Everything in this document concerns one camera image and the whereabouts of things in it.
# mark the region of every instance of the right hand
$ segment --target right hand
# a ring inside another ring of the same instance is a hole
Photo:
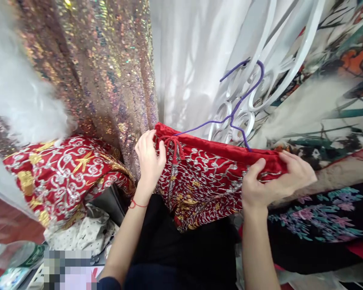
[[[257,180],[265,167],[265,159],[259,159],[249,168],[242,183],[242,204],[245,210],[267,209],[270,203],[291,196],[297,189],[317,181],[312,167],[300,157],[283,151],[280,159],[286,163],[288,173],[267,183]]]
[[[155,134],[156,130],[146,131],[134,147],[140,162],[141,178],[139,184],[143,184],[146,189],[145,192],[150,194],[154,191],[167,161],[164,141],[159,142],[159,156],[156,155],[153,142]]]

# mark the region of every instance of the red satin fabric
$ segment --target red satin fabric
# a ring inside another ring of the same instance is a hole
[[[167,144],[167,163],[157,184],[179,231],[195,229],[242,209],[242,178],[259,158],[266,166],[258,180],[268,182],[287,173],[278,152],[247,149],[179,133],[157,123],[156,148]]]
[[[112,184],[134,194],[132,175],[115,155],[100,139],[74,135],[57,147],[28,145],[4,164],[40,223],[55,232],[84,218],[85,204]]]

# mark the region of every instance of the purple wire hanger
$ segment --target purple wire hanger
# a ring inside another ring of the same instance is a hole
[[[231,70],[229,70],[229,72],[228,73],[226,73],[222,78],[221,78],[221,80],[220,80],[220,82],[222,82],[224,79],[226,79],[229,75],[231,75],[232,74],[232,72],[233,71],[235,71],[237,68],[239,68],[240,66],[243,66],[243,65],[246,65],[248,62],[250,61],[250,59],[248,58],[247,60],[244,60],[244,61],[242,61],[242,62],[240,62],[239,64],[237,64],[234,68],[232,68]],[[235,113],[237,112],[237,110],[238,110],[238,108],[239,108],[239,106],[241,105],[241,103],[243,102],[243,100],[244,99],[246,99],[246,97],[248,96],[248,95],[250,95],[251,94],[251,92],[253,91],[253,90],[255,90],[255,88],[261,83],[261,81],[262,81],[262,79],[263,79],[263,76],[264,76],[264,74],[265,74],[265,67],[263,66],[263,63],[261,62],[261,61],[259,61],[259,60],[257,60],[257,64],[259,65],[259,67],[261,68],[261,76],[260,76],[260,78],[259,78],[259,80],[257,81],[257,83],[250,89],[250,90],[248,90],[241,98],[240,98],[240,100],[238,101],[238,103],[236,104],[236,106],[235,106],[235,108],[234,108],[234,110],[231,112],[231,114],[230,115],[228,115],[227,117],[225,117],[222,121],[214,121],[214,120],[210,120],[210,121],[207,121],[207,122],[205,122],[205,123],[203,123],[203,124],[201,124],[200,126],[197,126],[196,128],[193,128],[193,129],[191,129],[191,130],[188,130],[188,131],[184,131],[184,132],[181,132],[181,133],[177,133],[177,134],[175,134],[174,136],[179,136],[179,135],[181,135],[181,134],[184,134],[184,133],[188,133],[188,132],[191,132],[191,131],[195,131],[196,129],[199,129],[199,128],[201,128],[201,127],[203,127],[203,126],[205,126],[205,125],[207,125],[207,124],[209,124],[209,123],[216,123],[216,124],[223,124],[228,118],[230,118],[230,126],[232,127],[232,128],[234,128],[234,129],[237,129],[237,130],[239,130],[239,131],[241,131],[242,132],[242,136],[243,136],[243,140],[244,140],[244,142],[245,142],[245,145],[246,145],[246,147],[247,147],[247,150],[249,151],[249,152],[251,152],[251,149],[250,149],[250,147],[249,147],[249,144],[247,143],[247,140],[246,140],[246,134],[245,134],[245,131],[243,131],[240,127],[237,127],[237,126],[234,126],[233,125],[233,121],[234,121],[234,115],[235,115]]]

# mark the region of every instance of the dark sleeve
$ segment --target dark sleeve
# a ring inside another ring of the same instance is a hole
[[[121,285],[115,278],[105,277],[97,283],[97,290],[121,290]]]

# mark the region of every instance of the red string bracelet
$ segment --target red string bracelet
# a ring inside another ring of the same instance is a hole
[[[138,207],[148,207],[148,205],[149,205],[149,203],[148,203],[147,205],[145,205],[145,206],[138,205],[138,204],[136,204],[136,202],[132,199],[132,200],[131,200],[131,204],[130,204],[129,208],[135,208],[136,206],[138,206]]]

